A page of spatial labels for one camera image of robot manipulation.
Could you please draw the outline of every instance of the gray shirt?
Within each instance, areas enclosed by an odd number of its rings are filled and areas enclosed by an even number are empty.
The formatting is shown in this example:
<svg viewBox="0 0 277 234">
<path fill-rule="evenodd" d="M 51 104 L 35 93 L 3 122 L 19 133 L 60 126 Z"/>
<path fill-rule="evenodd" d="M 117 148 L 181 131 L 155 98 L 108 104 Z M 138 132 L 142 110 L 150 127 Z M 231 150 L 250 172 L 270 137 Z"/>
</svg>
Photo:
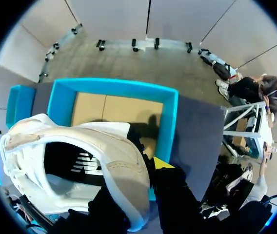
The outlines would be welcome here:
<svg viewBox="0 0 277 234">
<path fill-rule="evenodd" d="M 266 195 L 266 193 L 267 193 L 267 185 L 266 185 L 264 175 L 262 175 L 257 179 L 257 183 L 252 187 L 249 195 L 247 196 L 241 208 L 244 205 L 246 205 L 248 202 L 261 201 L 264 195 Z"/>
<path fill-rule="evenodd" d="M 261 89 L 264 95 L 268 95 L 271 92 L 277 90 L 276 76 L 264 76 L 263 81 L 266 82 L 266 84 L 261 85 Z M 276 120 L 277 119 L 277 99 L 274 99 L 273 97 L 277 97 L 277 92 L 269 95 L 268 97 L 270 100 L 270 110 L 272 113 L 274 113 L 275 120 Z"/>
</svg>

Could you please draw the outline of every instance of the yellow tag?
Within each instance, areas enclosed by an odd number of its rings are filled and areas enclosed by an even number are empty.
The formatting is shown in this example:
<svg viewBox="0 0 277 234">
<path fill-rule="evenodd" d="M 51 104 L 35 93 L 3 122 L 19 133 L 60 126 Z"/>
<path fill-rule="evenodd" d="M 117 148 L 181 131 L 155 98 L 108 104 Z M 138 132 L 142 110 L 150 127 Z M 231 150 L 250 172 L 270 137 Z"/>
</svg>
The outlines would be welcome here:
<svg viewBox="0 0 277 234">
<path fill-rule="evenodd" d="M 169 163 L 166 163 L 164 161 L 162 161 L 161 159 L 154 157 L 154 161 L 155 161 L 155 166 L 156 169 L 160 169 L 160 168 L 174 168 L 174 166 L 170 165 Z"/>
</svg>

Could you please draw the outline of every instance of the seated man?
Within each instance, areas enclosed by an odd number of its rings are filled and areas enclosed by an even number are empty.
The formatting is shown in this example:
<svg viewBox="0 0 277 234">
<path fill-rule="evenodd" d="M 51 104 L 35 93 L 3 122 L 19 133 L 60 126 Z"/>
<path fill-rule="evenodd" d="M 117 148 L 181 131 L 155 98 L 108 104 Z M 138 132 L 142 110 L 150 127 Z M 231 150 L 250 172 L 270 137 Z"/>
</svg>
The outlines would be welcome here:
<svg viewBox="0 0 277 234">
<path fill-rule="evenodd" d="M 272 153 L 271 147 L 265 143 L 265 146 L 263 149 L 263 159 L 259 170 L 259 178 L 257 179 L 257 183 L 252 187 L 249 195 L 247 196 L 246 200 L 244 201 L 243 205 L 240 208 L 242 208 L 248 202 L 261 201 L 264 195 L 266 195 L 267 184 L 265 181 L 264 173 L 267 167 L 266 162 L 270 158 L 271 153 Z"/>
<path fill-rule="evenodd" d="M 235 84 L 227 84 L 222 80 L 217 80 L 216 85 L 219 87 L 218 91 L 227 100 L 232 96 L 236 96 L 247 100 L 247 102 L 255 103 L 265 101 L 266 112 L 270 116 L 269 126 L 273 126 L 271 113 L 274 113 L 274 121 L 277 118 L 277 77 L 263 74 L 259 78 L 245 77 Z"/>
</svg>

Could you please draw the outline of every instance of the concrete floor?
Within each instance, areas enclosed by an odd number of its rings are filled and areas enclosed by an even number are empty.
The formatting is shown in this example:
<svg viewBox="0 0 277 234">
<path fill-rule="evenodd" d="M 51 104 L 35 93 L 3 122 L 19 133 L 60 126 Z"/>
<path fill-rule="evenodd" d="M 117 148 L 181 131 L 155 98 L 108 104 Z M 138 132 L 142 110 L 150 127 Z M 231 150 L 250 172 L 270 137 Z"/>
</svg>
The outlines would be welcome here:
<svg viewBox="0 0 277 234">
<path fill-rule="evenodd" d="M 191 54 L 175 48 L 146 48 L 135 53 L 129 45 L 107 42 L 106 49 L 100 52 L 95 45 L 81 29 L 47 63 L 49 76 L 43 82 L 67 77 L 139 80 L 175 88 L 189 98 L 229 106 L 215 86 L 218 76 L 195 49 Z"/>
</svg>

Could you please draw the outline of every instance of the gray mat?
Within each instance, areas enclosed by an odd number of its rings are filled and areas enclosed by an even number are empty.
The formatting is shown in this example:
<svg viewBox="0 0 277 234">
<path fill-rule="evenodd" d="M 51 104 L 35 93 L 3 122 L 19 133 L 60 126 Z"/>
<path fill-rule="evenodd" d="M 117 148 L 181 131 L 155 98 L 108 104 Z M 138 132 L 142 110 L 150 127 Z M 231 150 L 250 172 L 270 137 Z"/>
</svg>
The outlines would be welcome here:
<svg viewBox="0 0 277 234">
<path fill-rule="evenodd" d="M 186 182 L 199 201 L 209 186 L 218 161 L 223 126 L 224 111 L 221 107 L 179 96 L 176 135 L 170 163 L 185 171 Z M 138 233 L 162 233 L 155 202 L 151 202 L 149 223 Z"/>
<path fill-rule="evenodd" d="M 31 116 L 47 113 L 53 82 L 38 83 L 37 91 L 33 101 Z"/>
</svg>

